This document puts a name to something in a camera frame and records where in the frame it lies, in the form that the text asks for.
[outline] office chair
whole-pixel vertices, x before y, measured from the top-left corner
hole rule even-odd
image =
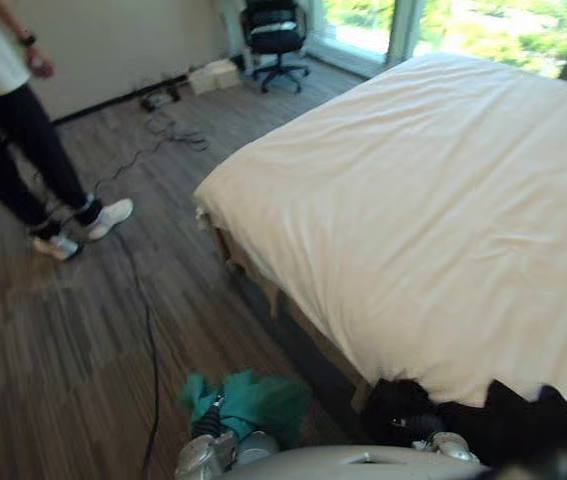
[[[310,69],[305,65],[283,65],[283,55],[303,48],[307,36],[305,10],[293,0],[251,1],[241,12],[241,25],[245,43],[252,53],[276,55],[274,65],[257,68],[252,73],[254,80],[258,80],[261,73],[268,73],[261,83],[261,92],[267,93],[269,83],[280,75],[292,80],[296,92],[301,92],[301,82],[291,72],[302,70],[307,77]]]

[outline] black pants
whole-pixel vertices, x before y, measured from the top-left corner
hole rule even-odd
[[[7,150],[13,141],[39,170],[47,187],[75,210],[75,218],[88,225],[102,205],[86,195],[43,107],[27,85],[0,96],[0,201],[30,227],[33,234],[49,238],[58,233],[58,222],[49,219],[45,205],[21,179]]]

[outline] black cable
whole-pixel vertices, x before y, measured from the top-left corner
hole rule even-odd
[[[195,152],[203,152],[207,150],[209,147],[209,143],[203,133],[199,131],[192,131],[192,132],[179,132],[177,130],[177,122],[172,118],[170,115],[164,113],[162,110],[158,109],[151,114],[152,116],[145,122],[146,130],[154,135],[155,137],[159,137],[160,139],[156,142],[154,147],[147,148],[147,149],[139,149],[137,150],[132,160],[128,163],[125,163],[119,166],[114,174],[110,177],[100,179],[94,183],[92,187],[92,191],[94,194],[98,192],[98,189],[105,183],[112,182],[116,180],[119,175],[121,175],[127,169],[133,167],[138,160],[141,158],[142,155],[154,155],[162,145],[166,143],[182,143],[185,146],[189,147],[191,150]],[[40,177],[39,173],[35,173],[33,180],[37,181]],[[48,203],[49,200],[49,192],[47,188],[44,188],[44,202],[45,204]],[[51,209],[50,216],[52,216],[61,206],[57,205]],[[68,222],[73,219],[72,216],[65,219],[61,222],[61,226],[64,226]],[[132,275],[134,277],[134,286],[137,291],[137,295],[141,299],[143,303],[144,310],[145,310],[145,330],[147,332],[148,342],[150,344],[150,357],[152,361],[152,369],[153,369],[153,390],[154,390],[154,415],[152,421],[152,428],[150,433],[148,434],[147,443],[145,446],[145,454],[143,455],[143,466],[141,469],[142,476],[144,480],[149,480],[150,478],[150,462],[152,461],[152,454],[154,453],[154,442],[156,439],[156,433],[159,427],[159,420],[160,420],[160,388],[159,388],[159,362],[158,362],[158,351],[156,348],[156,342],[154,340],[154,330],[152,329],[152,303],[148,299],[143,287],[141,286],[141,280],[139,278],[138,267],[134,257],[132,256],[132,252],[130,251],[129,247],[125,243],[123,237],[116,231],[113,231],[114,236],[117,238],[119,243],[121,244],[121,248],[125,253],[128,261],[130,263],[132,269]]]
[[[159,140],[151,148],[141,148],[134,152],[132,160],[120,165],[110,177],[97,180],[92,187],[92,192],[94,194],[98,193],[98,190],[102,185],[116,180],[119,175],[136,165],[143,155],[154,155],[162,145],[167,143],[179,143],[185,145],[193,152],[204,152],[210,146],[207,138],[205,138],[205,135],[202,132],[198,130],[184,131],[179,129],[177,121],[169,114],[163,112],[160,108],[150,114],[150,118],[145,122],[145,129],[154,137],[159,138]],[[32,180],[36,183],[39,178],[41,178],[41,175],[38,172],[35,172]],[[45,193],[42,201],[44,204],[48,205],[50,195],[45,186],[43,190]],[[60,203],[53,205],[50,208],[50,217],[61,208],[63,208],[63,205]],[[72,216],[66,218],[61,222],[61,226],[65,226],[72,221],[72,219]]]
[[[158,361],[158,350],[156,348],[156,342],[154,340],[154,330],[152,329],[152,312],[151,312],[151,302],[147,298],[143,287],[141,286],[141,279],[139,278],[138,267],[136,265],[136,261],[134,260],[134,256],[130,251],[127,243],[123,237],[116,231],[113,231],[114,236],[121,244],[121,248],[125,253],[125,256],[130,263],[132,268],[132,275],[134,277],[134,287],[136,288],[137,295],[141,299],[145,309],[145,330],[147,332],[147,338],[150,343],[150,357],[152,360],[152,369],[154,372],[154,419],[152,421],[152,428],[147,438],[147,443],[145,445],[145,454],[143,455],[143,467],[141,472],[143,474],[144,480],[149,480],[150,478],[150,462],[152,461],[152,454],[154,453],[154,441],[156,438],[156,432],[159,428],[159,420],[160,420],[160,394],[161,390],[159,388],[159,361]]]

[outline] mattress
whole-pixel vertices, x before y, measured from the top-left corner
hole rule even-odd
[[[413,59],[247,145],[194,197],[370,383],[567,398],[567,83]]]

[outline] person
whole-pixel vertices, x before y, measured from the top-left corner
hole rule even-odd
[[[98,198],[83,190],[54,127],[28,86],[30,72],[49,78],[54,75],[54,64],[38,48],[36,37],[2,0],[0,24],[14,35],[24,54],[23,61],[0,31],[0,202],[27,226],[36,251],[68,260],[81,251],[81,245],[62,232],[61,224],[23,182],[7,149],[9,142],[21,149],[47,187],[73,210],[88,241],[102,238],[126,220],[133,203],[124,199],[103,206]]]

